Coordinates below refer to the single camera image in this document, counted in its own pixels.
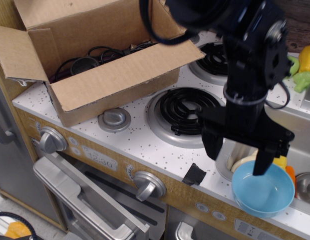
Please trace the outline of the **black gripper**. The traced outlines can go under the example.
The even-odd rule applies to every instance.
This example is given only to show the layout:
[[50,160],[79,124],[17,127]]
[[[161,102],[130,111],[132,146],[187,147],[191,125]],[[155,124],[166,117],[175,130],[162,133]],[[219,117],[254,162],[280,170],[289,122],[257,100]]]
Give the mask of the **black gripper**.
[[212,160],[217,159],[224,138],[259,149],[254,176],[264,175],[274,156],[286,156],[294,139],[293,132],[267,115],[263,103],[239,106],[228,101],[226,106],[200,108],[196,114],[206,154]]

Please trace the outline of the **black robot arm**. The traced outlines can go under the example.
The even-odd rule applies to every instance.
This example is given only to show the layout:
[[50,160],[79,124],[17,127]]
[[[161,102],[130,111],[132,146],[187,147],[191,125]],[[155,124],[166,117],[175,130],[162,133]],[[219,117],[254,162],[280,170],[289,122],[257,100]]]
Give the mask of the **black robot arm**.
[[207,155],[216,159],[223,139],[249,145],[258,149],[253,174],[265,174],[274,158],[287,155],[294,138],[264,109],[268,92],[282,83],[291,67],[283,11],[271,0],[168,0],[166,5],[186,29],[173,39],[153,30],[149,2],[139,2],[144,26],[157,42],[177,45],[210,30],[222,38],[228,65],[226,105],[196,112]]

